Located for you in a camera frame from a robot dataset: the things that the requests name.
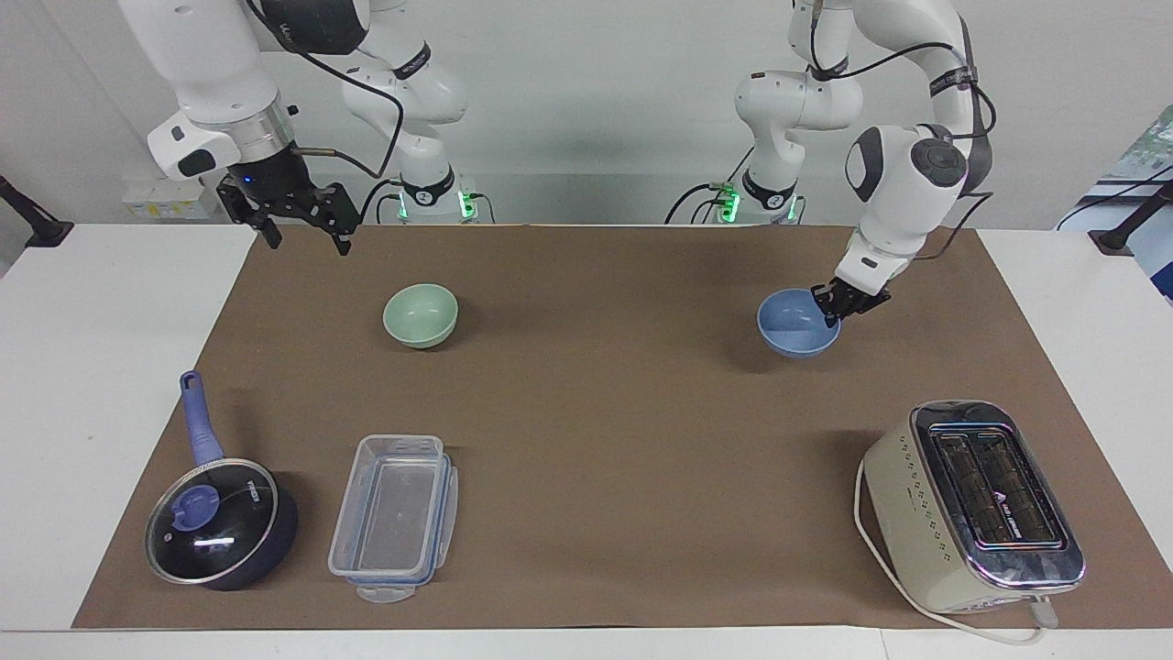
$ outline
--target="pan handle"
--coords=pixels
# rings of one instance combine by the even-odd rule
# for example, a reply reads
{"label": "pan handle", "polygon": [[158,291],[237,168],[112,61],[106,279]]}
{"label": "pan handle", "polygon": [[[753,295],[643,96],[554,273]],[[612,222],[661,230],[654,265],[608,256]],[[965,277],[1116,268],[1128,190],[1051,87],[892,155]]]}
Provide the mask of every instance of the pan handle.
{"label": "pan handle", "polygon": [[183,402],[183,419],[188,424],[188,440],[196,465],[204,465],[224,458],[224,450],[212,433],[208,419],[208,402],[204,401],[204,382],[198,372],[179,376],[179,401]]}

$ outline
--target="toaster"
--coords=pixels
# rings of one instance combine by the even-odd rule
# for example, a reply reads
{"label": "toaster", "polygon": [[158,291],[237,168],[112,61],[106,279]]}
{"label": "toaster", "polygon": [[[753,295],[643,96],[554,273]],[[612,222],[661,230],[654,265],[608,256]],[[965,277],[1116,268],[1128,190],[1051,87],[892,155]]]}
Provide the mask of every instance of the toaster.
{"label": "toaster", "polygon": [[983,612],[1076,588],[1079,544],[1013,421],[977,401],[917,407],[863,458],[891,565],[930,612]]}

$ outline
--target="brown paper mat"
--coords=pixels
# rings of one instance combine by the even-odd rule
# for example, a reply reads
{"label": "brown paper mat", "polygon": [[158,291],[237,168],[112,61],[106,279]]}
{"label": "brown paper mat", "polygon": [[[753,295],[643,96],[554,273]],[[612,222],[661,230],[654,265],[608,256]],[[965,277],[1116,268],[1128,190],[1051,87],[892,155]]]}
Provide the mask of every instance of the brown paper mat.
{"label": "brown paper mat", "polygon": [[[954,397],[1006,408],[1066,509],[1090,570],[1055,599],[1063,626],[1173,627],[1173,577],[971,232],[791,362],[754,312],[823,280],[845,229],[364,227],[347,258],[283,231],[253,245],[198,367],[225,451],[296,494],[290,556],[238,593],[150,573],[143,525],[190,468],[177,413],[75,627],[933,627],[861,543],[852,485],[913,407]],[[381,311],[426,280],[461,315],[415,353]],[[369,434],[436,435],[461,472],[448,563],[396,605],[326,570]],[[1029,627],[1025,610],[969,622]]]}

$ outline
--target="blue bowl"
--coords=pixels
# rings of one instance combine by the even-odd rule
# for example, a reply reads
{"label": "blue bowl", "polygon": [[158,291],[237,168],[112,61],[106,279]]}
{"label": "blue bowl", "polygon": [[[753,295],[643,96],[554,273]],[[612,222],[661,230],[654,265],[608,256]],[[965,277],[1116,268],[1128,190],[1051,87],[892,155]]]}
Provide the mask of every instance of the blue bowl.
{"label": "blue bowl", "polygon": [[806,360],[827,351],[839,339],[842,321],[827,327],[823,318],[809,290],[784,288],[761,301],[758,329],[775,353]]}

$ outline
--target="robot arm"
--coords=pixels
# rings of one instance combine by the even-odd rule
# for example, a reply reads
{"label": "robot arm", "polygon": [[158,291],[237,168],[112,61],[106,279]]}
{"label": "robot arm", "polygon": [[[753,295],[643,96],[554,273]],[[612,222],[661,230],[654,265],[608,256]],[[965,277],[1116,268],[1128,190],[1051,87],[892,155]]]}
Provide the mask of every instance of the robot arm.
{"label": "robot arm", "polygon": [[[820,59],[847,68],[847,47],[854,30],[850,0],[830,0],[822,13],[818,40]],[[834,79],[819,70],[811,54],[814,12],[799,4],[791,20],[789,43],[808,62],[805,72],[768,70],[751,74],[737,90],[737,113],[753,131],[754,149],[738,181],[740,215],[775,222],[787,215],[806,148],[794,129],[839,130],[863,109],[863,91],[853,79]]]}
{"label": "robot arm", "polygon": [[[371,29],[358,50],[378,63],[347,74],[404,103],[404,123],[395,158],[405,195],[400,215],[419,222],[465,222],[475,212],[472,182],[448,159],[435,125],[465,116],[463,82],[432,57],[432,48],[412,26],[407,0],[373,0]],[[386,136],[398,118],[384,98],[352,84],[343,86],[351,113]]]}
{"label": "robot arm", "polygon": [[[992,162],[969,33],[950,2],[856,0],[855,22],[876,45],[909,50],[928,77],[936,123],[873,127],[852,147],[847,177],[866,207],[834,279],[812,288],[828,326],[888,300],[887,283]],[[942,46],[910,50],[924,43]]]}
{"label": "robot arm", "polygon": [[738,190],[748,197],[743,209],[785,213],[805,156],[792,129],[834,130],[857,118],[861,93],[842,77],[853,27],[908,50],[928,77],[936,123],[873,127],[852,148],[848,179],[867,206],[835,278],[813,288],[828,325],[886,301],[888,280],[991,164],[969,32],[949,0],[796,0],[789,45],[807,70],[753,74],[738,89],[738,114],[755,137]]}
{"label": "robot arm", "polygon": [[272,217],[299,218],[347,253],[361,218],[340,184],[318,188],[310,179],[277,84],[260,66],[236,0],[118,5],[179,103],[179,111],[148,135],[163,171],[194,178],[226,166],[217,192],[235,222],[253,226],[276,247],[282,236]]}
{"label": "robot arm", "polygon": [[452,166],[433,128],[463,117],[468,106],[463,82],[433,60],[432,48],[412,23],[407,0],[351,1],[260,0],[260,7],[283,46],[293,43],[317,54],[358,50],[375,61],[346,74],[398,98],[401,109],[350,83],[341,86],[343,100],[353,115],[396,140],[394,156],[407,192],[401,215],[467,219],[475,212],[468,202],[470,183]]}

